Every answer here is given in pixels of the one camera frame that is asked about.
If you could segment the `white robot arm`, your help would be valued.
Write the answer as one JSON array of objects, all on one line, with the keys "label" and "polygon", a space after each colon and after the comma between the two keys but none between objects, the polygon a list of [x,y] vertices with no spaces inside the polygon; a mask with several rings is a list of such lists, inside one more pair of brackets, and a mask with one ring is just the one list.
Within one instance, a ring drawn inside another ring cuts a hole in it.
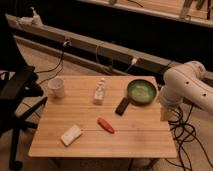
[{"label": "white robot arm", "polygon": [[204,65],[198,61],[171,67],[164,73],[165,85],[158,96],[162,121],[169,120],[172,111],[180,106],[184,98],[213,114],[213,87],[202,81],[205,73]]}]

